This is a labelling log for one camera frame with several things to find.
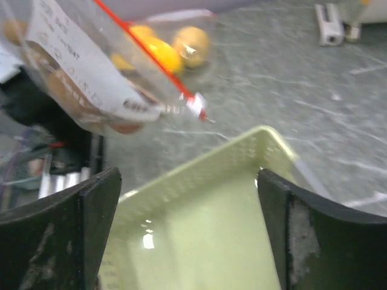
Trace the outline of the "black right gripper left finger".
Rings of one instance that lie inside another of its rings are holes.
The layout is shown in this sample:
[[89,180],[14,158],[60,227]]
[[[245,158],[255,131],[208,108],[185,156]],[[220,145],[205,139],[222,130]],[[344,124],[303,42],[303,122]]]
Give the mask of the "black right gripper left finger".
[[1,289],[94,289],[122,177],[107,169],[1,213]]

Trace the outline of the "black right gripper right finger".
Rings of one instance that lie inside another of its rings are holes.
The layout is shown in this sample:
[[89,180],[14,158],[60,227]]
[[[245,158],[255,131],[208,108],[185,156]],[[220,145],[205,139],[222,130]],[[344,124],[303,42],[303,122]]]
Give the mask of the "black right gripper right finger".
[[282,289],[386,289],[386,218],[331,201],[269,169],[258,197]]

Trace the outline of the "yellow pear top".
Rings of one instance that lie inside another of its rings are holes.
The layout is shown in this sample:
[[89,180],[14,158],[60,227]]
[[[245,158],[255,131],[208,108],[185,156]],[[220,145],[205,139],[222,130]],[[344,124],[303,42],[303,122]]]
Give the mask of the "yellow pear top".
[[183,69],[183,61],[176,49],[157,37],[147,37],[145,45],[152,55],[173,74],[180,74]]

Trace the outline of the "yellow pear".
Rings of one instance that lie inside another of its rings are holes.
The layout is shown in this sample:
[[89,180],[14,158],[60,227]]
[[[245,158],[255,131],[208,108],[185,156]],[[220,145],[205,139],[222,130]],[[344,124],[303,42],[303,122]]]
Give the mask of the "yellow pear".
[[148,42],[157,36],[156,32],[147,25],[131,25],[129,31],[142,42]]
[[145,45],[152,55],[173,74],[180,74],[183,69],[183,61],[176,49],[157,37],[147,37]]

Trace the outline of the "pale cream pear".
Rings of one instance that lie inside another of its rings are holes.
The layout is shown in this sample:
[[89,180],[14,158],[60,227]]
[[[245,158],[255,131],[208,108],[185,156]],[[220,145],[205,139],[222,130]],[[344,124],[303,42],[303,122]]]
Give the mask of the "pale cream pear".
[[198,68],[208,60],[210,37],[198,27],[183,27],[176,32],[172,46],[186,67]]

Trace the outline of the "clear bag orange zipper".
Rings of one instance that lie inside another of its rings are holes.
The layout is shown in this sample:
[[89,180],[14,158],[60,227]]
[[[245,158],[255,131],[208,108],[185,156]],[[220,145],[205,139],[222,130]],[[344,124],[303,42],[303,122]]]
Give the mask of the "clear bag orange zipper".
[[130,35],[123,33],[120,48],[111,53],[114,66],[142,86],[172,84],[163,65],[191,89],[203,84],[215,67],[215,15],[206,9],[170,11],[128,23],[128,28],[155,56],[152,60]]

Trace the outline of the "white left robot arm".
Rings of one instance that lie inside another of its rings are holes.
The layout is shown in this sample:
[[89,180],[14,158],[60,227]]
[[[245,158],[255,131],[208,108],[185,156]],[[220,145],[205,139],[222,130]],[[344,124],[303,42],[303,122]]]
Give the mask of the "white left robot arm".
[[17,123],[40,126],[52,137],[48,146],[53,154],[50,173],[64,175],[89,167],[97,174],[103,169],[104,138],[92,148],[92,133],[75,121],[31,79],[25,66],[1,82],[1,109]]

